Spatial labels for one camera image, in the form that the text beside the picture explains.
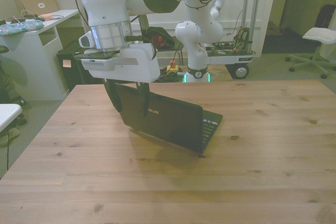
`laptop logo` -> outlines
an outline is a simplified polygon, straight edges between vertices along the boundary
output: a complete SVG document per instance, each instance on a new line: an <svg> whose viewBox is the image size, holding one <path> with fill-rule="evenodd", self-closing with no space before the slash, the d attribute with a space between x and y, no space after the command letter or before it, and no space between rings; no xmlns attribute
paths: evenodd
<svg viewBox="0 0 336 224"><path fill-rule="evenodd" d="M156 111L156 110L148 109L148 111L149 111L149 112L152 112L152 113L155 113L155 114L159 114L159 112Z"/></svg>

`cardboard box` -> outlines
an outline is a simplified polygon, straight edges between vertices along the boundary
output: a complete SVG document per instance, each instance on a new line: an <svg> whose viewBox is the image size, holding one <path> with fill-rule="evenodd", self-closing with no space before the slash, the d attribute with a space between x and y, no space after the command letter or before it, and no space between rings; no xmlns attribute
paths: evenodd
<svg viewBox="0 0 336 224"><path fill-rule="evenodd" d="M14 2L20 12L28 10L33 14L41 15L59 10L55 0L14 0ZM22 14L31 14L30 12L22 12Z"/></svg>

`cart wheel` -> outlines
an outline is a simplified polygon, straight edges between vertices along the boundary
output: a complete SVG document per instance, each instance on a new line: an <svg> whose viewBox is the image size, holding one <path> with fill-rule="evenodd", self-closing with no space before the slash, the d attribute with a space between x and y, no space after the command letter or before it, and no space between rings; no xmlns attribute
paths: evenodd
<svg viewBox="0 0 336 224"><path fill-rule="evenodd" d="M234 64L231 70L231 76L234 79L245 79L248 76L249 68L246 64Z"/></svg>

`black bag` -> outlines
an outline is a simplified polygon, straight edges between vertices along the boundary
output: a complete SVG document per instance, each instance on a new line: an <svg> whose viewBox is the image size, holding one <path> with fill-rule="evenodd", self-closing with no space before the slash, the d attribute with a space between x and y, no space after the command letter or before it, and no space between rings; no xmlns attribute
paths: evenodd
<svg viewBox="0 0 336 224"><path fill-rule="evenodd" d="M335 9L335 5L323 5L317 16L315 27L328 28Z"/></svg>

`chair base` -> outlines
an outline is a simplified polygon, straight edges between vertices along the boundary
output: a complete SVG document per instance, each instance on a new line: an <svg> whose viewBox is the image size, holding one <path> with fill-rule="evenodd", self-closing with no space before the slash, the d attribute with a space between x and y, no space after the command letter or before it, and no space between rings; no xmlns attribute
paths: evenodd
<svg viewBox="0 0 336 224"><path fill-rule="evenodd" d="M290 68L290 69L292 69L291 72L293 72L295 68L301 68L301 67L304 67L304 66L313 65L314 67L316 67L318 70L320 70L322 72L321 78L323 78L323 79L325 79L326 76L328 75L328 71L326 71L322 66L324 66L324 67L336 67L336 63L318 61L317 58L320 57L319 53L315 53L311 60L301 58L301 57L298 57L298 56L295 56L295 55L289 55L289 57L292 58L292 59L303 62L303 63L293 65Z"/></svg>

